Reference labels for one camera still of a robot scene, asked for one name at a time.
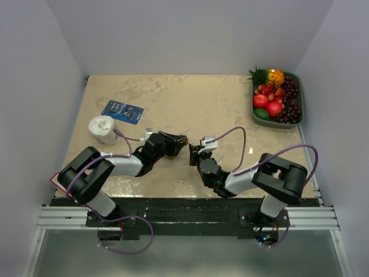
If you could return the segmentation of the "large brass padlock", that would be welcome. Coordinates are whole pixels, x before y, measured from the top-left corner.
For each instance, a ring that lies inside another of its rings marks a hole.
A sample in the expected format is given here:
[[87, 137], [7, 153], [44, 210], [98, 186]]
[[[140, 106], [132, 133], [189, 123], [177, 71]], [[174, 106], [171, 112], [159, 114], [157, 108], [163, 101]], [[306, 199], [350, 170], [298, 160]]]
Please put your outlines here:
[[189, 143], [189, 140], [186, 136], [184, 136], [183, 138], [181, 138], [180, 143], [183, 144], [184, 146], [187, 146]]

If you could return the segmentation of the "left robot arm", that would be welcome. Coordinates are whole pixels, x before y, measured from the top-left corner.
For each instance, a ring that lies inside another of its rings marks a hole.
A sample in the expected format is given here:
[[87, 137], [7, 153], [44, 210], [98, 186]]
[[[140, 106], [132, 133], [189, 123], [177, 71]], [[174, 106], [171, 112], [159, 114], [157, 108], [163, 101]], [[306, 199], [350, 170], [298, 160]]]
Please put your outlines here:
[[127, 155], [106, 154], [86, 147], [57, 175], [66, 195], [99, 214], [106, 226], [119, 221], [115, 202], [101, 189], [112, 176], [141, 177], [163, 157], [175, 158], [188, 144], [185, 135], [145, 133], [144, 144]]

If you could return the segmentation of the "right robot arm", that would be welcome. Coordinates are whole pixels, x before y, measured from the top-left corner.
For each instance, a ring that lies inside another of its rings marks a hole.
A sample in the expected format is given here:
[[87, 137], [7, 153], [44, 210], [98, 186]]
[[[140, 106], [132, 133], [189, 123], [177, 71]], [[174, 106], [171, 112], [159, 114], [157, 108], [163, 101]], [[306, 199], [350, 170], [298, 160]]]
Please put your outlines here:
[[212, 152], [202, 146], [190, 145], [189, 150], [189, 164], [197, 168], [204, 186], [218, 196], [227, 199], [256, 187], [266, 192], [257, 212], [257, 221], [262, 226], [271, 226], [287, 205], [301, 202], [307, 169], [300, 164], [264, 153], [246, 173], [231, 173], [224, 171], [212, 158]]

